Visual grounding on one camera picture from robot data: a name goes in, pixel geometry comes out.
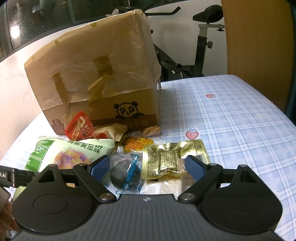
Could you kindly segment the person right hand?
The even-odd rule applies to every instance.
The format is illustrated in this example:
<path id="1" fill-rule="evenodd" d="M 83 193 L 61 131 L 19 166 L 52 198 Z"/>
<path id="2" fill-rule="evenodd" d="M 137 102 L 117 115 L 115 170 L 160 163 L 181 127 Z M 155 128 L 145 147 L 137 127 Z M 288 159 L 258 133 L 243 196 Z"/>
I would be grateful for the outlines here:
<path id="1" fill-rule="evenodd" d="M 20 229 L 12 214 L 12 203 L 9 202 L 11 194 L 1 187 L 1 240 L 6 240 L 6 233 Z"/>

